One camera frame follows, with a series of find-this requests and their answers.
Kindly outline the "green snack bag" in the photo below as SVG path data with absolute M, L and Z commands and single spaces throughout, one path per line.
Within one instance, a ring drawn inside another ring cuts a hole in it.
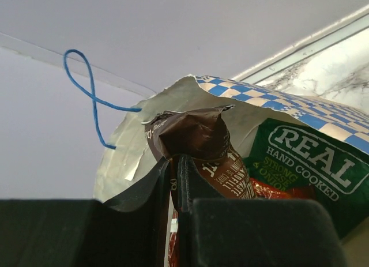
M 368 217 L 368 155 L 310 127 L 268 118 L 243 161 L 252 178 L 321 203 L 340 238 Z

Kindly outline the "checkered paper bag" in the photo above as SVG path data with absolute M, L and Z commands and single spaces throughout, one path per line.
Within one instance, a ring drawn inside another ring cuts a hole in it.
M 257 127 L 268 118 L 312 128 L 356 151 L 368 152 L 368 115 L 357 108 L 314 96 L 297 96 L 259 85 L 212 76 L 188 75 L 160 93 L 125 109 L 97 169 L 93 195 L 101 201 L 143 178 L 155 160 L 144 124 L 164 111 L 224 107 L 231 143 L 243 156 L 251 151 Z

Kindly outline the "brown sea salt snack bag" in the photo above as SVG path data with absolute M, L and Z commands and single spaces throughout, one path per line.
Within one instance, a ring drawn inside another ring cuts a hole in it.
M 222 114 L 228 106 L 164 111 L 145 122 L 157 160 L 169 162 L 174 205 L 169 266 L 251 266 L 252 238 L 243 226 L 257 197 Z

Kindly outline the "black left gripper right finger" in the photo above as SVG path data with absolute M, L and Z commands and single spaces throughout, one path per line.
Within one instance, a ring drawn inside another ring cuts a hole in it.
M 179 266 L 347 266 L 327 211 L 301 199 L 222 197 L 178 161 Z

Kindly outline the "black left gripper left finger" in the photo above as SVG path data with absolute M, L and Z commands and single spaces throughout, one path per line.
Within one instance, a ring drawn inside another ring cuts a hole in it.
M 106 202 L 2 200 L 2 266 L 163 266 L 168 161 Z

